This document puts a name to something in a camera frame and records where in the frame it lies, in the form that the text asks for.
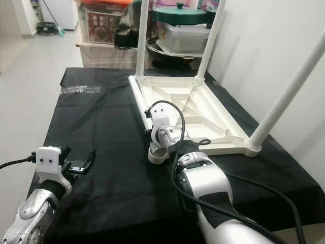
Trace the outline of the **white plastic table top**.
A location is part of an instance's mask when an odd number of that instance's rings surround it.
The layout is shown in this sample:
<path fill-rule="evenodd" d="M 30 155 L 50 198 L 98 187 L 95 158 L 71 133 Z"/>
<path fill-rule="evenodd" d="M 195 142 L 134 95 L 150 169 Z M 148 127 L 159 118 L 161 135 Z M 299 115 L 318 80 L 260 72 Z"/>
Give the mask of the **white plastic table top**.
<path fill-rule="evenodd" d="M 148 160 L 161 164 L 171 158 L 173 144 L 180 139 L 181 126 L 185 126 L 185 139 L 200 142 L 199 150 L 209 156 L 243 154 L 246 150 L 244 140 L 248 135 L 242 130 L 234 117 L 228 112 L 207 84 L 197 86 L 194 77 L 145 76 L 137 79 L 144 100 L 148 106 L 146 117 L 151 119 L 149 110 L 157 104 L 169 107 L 170 125 L 158 128 L 168 133 L 167 152 L 151 152 Z"/>

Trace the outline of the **black table cloth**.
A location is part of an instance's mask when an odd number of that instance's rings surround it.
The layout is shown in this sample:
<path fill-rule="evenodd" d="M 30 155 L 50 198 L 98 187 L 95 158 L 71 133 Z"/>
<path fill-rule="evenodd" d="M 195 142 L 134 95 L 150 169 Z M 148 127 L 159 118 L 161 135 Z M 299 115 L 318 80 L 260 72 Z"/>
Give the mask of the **black table cloth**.
<path fill-rule="evenodd" d="M 169 165 L 148 160 L 128 76 L 133 69 L 67 68 L 59 85 L 99 87 L 99 93 L 59 93 L 44 146 L 68 146 L 68 160 L 95 163 L 61 201 L 46 234 L 47 244 L 204 244 L 197 221 L 177 204 Z M 262 151 L 210 156 L 225 172 L 260 182 L 288 196 L 312 235 L 325 235 L 325 193 L 273 137 Z M 294 228 L 284 200 L 262 188 L 231 181 L 235 209 L 272 231 Z"/>

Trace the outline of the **clear tape strip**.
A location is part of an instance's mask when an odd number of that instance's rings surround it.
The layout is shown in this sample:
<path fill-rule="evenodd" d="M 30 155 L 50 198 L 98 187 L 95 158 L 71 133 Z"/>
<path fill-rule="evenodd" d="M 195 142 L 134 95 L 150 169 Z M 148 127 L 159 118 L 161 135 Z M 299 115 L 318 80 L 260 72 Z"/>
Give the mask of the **clear tape strip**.
<path fill-rule="evenodd" d="M 63 87 L 60 90 L 61 95 L 68 95 L 72 93 L 101 93 L 101 92 L 102 92 L 102 88 L 100 86 L 88 86 L 88 85 Z"/>

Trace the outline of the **black wok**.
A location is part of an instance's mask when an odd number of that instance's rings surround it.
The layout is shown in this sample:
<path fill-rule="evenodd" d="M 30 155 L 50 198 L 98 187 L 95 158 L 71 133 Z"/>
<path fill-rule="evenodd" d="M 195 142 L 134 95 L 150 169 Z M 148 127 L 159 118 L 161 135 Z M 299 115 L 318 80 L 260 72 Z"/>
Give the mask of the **black wok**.
<path fill-rule="evenodd" d="M 146 48 L 148 49 L 148 55 L 151 56 L 152 65 L 155 68 L 197 70 L 202 62 L 202 58 L 197 56 L 167 55 L 154 41 L 148 42 Z"/>

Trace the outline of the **patterned cloth covered bench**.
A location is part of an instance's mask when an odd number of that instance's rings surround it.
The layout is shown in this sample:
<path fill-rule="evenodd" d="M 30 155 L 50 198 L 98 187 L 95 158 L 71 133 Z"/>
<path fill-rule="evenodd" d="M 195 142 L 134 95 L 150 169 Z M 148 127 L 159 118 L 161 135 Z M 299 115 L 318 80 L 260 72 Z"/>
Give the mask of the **patterned cloth covered bench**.
<path fill-rule="evenodd" d="M 77 44 L 85 68 L 136 68 L 137 48 L 112 44 Z"/>

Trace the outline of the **clear plastic container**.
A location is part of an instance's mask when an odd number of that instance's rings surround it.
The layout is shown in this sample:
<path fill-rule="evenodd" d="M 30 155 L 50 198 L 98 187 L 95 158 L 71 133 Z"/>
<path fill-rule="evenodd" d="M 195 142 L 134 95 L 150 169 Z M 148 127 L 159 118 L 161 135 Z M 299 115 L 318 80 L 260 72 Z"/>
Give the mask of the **clear plastic container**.
<path fill-rule="evenodd" d="M 211 34 L 207 24 L 177 25 L 158 22 L 157 44 L 165 52 L 183 55 L 202 55 Z"/>

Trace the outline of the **storage box with orange lid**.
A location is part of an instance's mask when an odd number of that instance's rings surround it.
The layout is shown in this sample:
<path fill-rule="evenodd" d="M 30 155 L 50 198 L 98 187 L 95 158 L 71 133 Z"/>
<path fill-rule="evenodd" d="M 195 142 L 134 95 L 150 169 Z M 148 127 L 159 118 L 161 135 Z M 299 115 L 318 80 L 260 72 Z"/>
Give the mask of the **storage box with orange lid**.
<path fill-rule="evenodd" d="M 133 0 L 78 0 L 84 42 L 114 44 L 121 17 Z"/>

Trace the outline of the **green pot lid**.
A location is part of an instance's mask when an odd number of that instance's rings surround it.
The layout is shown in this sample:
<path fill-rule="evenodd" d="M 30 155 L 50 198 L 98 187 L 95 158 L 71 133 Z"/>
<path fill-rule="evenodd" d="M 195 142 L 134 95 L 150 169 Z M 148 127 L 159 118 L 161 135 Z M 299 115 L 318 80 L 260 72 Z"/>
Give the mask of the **green pot lid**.
<path fill-rule="evenodd" d="M 207 12 L 180 3 L 176 7 L 155 7 L 153 19 L 169 25 L 200 25 L 207 23 Z"/>

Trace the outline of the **mop with dark head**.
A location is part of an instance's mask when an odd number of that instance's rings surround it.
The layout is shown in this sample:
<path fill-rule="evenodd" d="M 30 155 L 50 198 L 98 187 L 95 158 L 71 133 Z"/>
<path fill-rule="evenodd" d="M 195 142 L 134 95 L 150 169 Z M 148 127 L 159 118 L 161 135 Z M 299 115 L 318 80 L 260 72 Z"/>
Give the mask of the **mop with dark head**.
<path fill-rule="evenodd" d="M 58 35 L 60 37 L 63 37 L 65 35 L 65 30 L 58 25 L 58 21 L 56 21 L 55 16 L 49 9 L 49 6 L 46 3 L 46 0 L 39 0 L 39 2 L 46 7 L 47 13 L 52 18 L 52 21 L 43 21 L 39 22 L 36 25 L 37 34 L 42 36 L 55 36 Z"/>

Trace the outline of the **white cabinet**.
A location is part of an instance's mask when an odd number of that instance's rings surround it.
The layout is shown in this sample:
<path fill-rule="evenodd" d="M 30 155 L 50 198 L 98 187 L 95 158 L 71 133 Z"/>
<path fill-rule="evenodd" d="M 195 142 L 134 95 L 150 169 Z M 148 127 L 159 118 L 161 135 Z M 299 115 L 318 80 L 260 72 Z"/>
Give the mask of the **white cabinet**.
<path fill-rule="evenodd" d="M 44 18 L 56 19 L 56 23 L 65 30 L 73 31 L 79 23 L 79 14 L 74 0 L 43 0 Z"/>

